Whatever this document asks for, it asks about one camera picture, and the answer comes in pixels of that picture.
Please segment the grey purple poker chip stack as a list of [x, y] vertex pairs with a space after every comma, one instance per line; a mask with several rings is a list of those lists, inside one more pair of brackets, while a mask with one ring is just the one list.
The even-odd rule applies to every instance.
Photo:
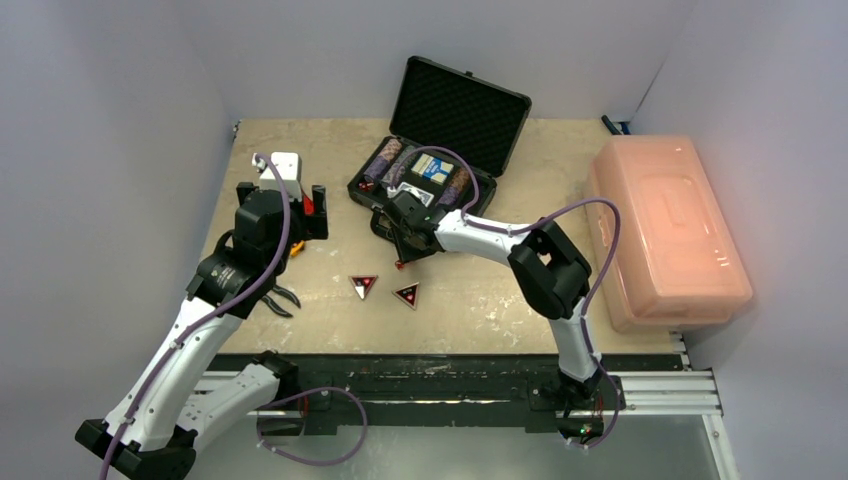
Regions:
[[439, 198], [438, 204], [445, 206], [455, 205], [456, 202], [461, 198], [463, 190], [464, 188], [461, 186], [448, 186], [443, 192], [442, 196]]

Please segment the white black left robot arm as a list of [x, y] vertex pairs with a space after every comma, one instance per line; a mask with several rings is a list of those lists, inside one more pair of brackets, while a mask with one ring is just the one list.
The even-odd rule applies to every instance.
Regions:
[[195, 388], [223, 344], [276, 287], [293, 245], [328, 237], [326, 189], [288, 197], [250, 182], [236, 187], [232, 229], [200, 262], [176, 320], [139, 380], [103, 419], [84, 421], [76, 441], [128, 479], [183, 479], [197, 457], [249, 411], [297, 399], [296, 365], [266, 351], [201, 397]]

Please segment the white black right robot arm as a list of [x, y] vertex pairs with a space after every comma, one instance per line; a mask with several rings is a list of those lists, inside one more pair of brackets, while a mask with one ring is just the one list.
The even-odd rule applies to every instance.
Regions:
[[400, 260], [415, 252], [470, 254], [508, 267], [531, 309], [549, 321], [558, 352], [558, 396], [584, 407], [601, 391], [602, 355], [592, 345], [588, 309], [597, 292], [592, 267], [556, 223], [586, 201], [563, 207], [533, 224], [509, 224], [461, 209], [428, 208], [411, 193], [382, 208]]

